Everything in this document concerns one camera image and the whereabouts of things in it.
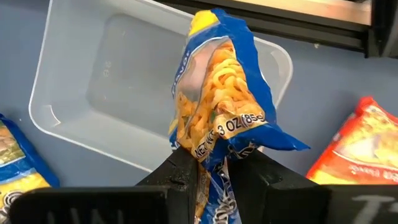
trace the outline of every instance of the plastic container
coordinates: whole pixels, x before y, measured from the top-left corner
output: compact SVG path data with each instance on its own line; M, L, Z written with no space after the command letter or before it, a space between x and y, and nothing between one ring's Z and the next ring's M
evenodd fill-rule
M43 132L151 171L167 158L170 86L192 15L146 0L51 0L29 103ZM288 53L256 38L278 105Z

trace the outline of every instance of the gray floor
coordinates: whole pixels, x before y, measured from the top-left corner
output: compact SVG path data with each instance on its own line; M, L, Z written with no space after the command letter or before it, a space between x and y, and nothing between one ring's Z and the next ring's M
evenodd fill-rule
M47 0L0 0L0 112L18 123L64 186L133 185L145 173L40 132L28 102L39 57ZM304 174L361 96L374 95L398 115L398 60L364 59L362 54L269 35L294 63L292 82L278 110L284 130L313 148L267 154Z

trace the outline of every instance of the red snack bag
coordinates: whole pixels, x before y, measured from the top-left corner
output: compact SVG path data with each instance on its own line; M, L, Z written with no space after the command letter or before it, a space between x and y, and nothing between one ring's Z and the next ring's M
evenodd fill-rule
M307 178L318 184L398 184L398 118L359 101Z

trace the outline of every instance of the snack bag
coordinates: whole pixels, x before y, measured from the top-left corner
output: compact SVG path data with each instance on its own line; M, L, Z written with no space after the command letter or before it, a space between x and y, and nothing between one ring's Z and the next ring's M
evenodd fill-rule
M24 192L59 187L59 181L15 123L0 114L0 223Z
M243 20L221 9L193 18L172 96L170 143L189 150L201 164L197 222L233 223L239 216L226 157L241 159L259 146L308 148L276 124L254 36Z
M398 119L360 100L307 178L318 184L398 184Z

